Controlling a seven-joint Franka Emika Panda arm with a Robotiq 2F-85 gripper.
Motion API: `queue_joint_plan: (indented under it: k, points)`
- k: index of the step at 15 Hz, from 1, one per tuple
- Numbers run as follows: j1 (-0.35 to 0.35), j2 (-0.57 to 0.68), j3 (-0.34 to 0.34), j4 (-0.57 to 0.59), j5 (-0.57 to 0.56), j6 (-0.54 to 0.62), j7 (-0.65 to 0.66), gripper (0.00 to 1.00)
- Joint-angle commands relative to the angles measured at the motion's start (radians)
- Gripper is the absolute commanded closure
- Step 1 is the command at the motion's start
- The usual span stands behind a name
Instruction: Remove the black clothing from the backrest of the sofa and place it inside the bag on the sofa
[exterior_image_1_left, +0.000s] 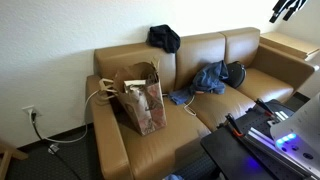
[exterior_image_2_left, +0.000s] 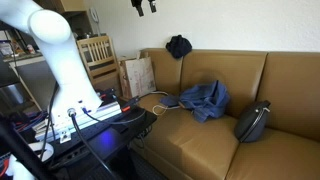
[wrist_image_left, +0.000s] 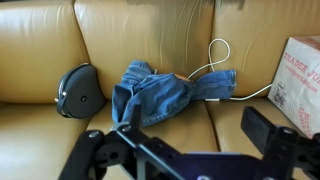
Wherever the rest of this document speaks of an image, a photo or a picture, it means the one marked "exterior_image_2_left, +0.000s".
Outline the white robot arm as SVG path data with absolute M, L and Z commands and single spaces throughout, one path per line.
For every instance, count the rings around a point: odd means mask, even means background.
M 43 9 L 33 0 L 0 0 L 0 20 L 32 36 L 56 81 L 59 91 L 52 107 L 54 117 L 77 114 L 85 108 L 96 112 L 102 101 L 83 67 L 78 48 L 66 19 Z

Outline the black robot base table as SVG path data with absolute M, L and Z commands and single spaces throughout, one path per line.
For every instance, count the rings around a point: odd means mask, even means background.
M 157 117 L 151 112 L 133 107 L 122 117 L 114 116 L 111 123 L 97 123 L 81 131 L 93 151 L 103 161 L 101 164 L 80 137 L 73 133 L 71 142 L 55 148 L 54 164 L 49 162 L 31 166 L 37 180 L 139 180 L 136 160 L 129 144 L 148 129 Z

